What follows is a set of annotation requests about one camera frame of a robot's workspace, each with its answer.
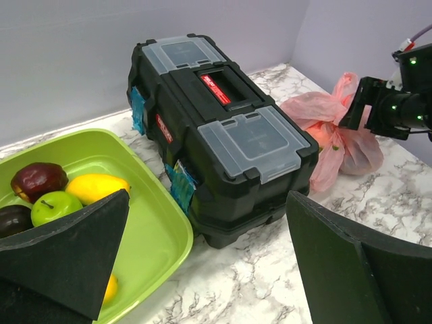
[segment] plastic bag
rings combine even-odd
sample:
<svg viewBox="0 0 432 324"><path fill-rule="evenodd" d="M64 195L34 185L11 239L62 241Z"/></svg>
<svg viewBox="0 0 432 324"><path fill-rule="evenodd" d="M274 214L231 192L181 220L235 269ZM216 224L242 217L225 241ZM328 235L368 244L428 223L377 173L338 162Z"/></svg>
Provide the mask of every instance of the plastic bag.
<svg viewBox="0 0 432 324"><path fill-rule="evenodd" d="M338 127L351 105L357 86L357 75L345 73L332 94L312 91L281 104L281 109L319 143L318 164L310 178L310 188L314 191L329 189L339 171L359 176L377 171L382 166L384 156L379 143L375 135L363 127L371 112L370 107L365 107L358 130Z"/></svg>

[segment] toolbox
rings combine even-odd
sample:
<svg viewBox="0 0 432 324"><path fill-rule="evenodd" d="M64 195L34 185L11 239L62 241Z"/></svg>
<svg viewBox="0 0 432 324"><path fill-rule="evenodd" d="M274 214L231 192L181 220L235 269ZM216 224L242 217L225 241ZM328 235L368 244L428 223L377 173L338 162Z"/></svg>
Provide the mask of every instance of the toolbox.
<svg viewBox="0 0 432 324"><path fill-rule="evenodd" d="M171 194L210 246L280 219L288 191L308 194L318 144L208 36L137 44L127 96Z"/></svg>

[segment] green bowl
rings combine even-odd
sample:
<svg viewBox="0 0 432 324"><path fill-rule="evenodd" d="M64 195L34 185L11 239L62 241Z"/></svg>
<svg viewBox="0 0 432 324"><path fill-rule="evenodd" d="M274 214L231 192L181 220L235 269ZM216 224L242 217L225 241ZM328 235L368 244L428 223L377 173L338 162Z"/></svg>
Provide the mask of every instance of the green bowl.
<svg viewBox="0 0 432 324"><path fill-rule="evenodd" d="M130 211L113 273L116 297L104 305L94 324L114 323L152 294L183 263L192 248L192 227L182 210L141 159L115 134L90 129L38 144L0 161L0 207L22 204L10 180L32 162L60 164L69 179L108 173L132 189Z"/></svg>

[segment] white wall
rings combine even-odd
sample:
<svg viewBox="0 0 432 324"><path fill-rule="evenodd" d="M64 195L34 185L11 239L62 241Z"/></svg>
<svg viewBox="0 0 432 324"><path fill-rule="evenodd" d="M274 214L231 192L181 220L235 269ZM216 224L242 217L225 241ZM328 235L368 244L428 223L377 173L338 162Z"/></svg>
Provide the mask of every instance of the white wall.
<svg viewBox="0 0 432 324"><path fill-rule="evenodd" d="M396 69L391 53L430 23L431 0L311 0L291 63L327 91L347 71L389 78ZM419 40L431 42L432 32ZM432 165L425 134L400 144Z"/></svg>
<svg viewBox="0 0 432 324"><path fill-rule="evenodd" d="M0 4L0 146L128 107L134 45L208 34L246 72L291 58L308 1Z"/></svg>

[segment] yellow lemon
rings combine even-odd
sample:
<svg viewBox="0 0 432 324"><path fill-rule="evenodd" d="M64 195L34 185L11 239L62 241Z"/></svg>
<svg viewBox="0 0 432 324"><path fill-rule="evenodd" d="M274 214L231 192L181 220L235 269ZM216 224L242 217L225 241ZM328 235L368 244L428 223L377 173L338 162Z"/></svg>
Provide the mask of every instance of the yellow lemon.
<svg viewBox="0 0 432 324"><path fill-rule="evenodd" d="M83 205L90 205L120 189L130 193L130 185L125 179L109 174L89 173L73 179L65 191L77 197Z"/></svg>
<svg viewBox="0 0 432 324"><path fill-rule="evenodd" d="M103 297L102 305L111 302L114 299L115 295L117 294L118 289L119 289L118 280L113 274L111 274L109 276L108 286L107 286L107 290L105 291L105 295Z"/></svg>

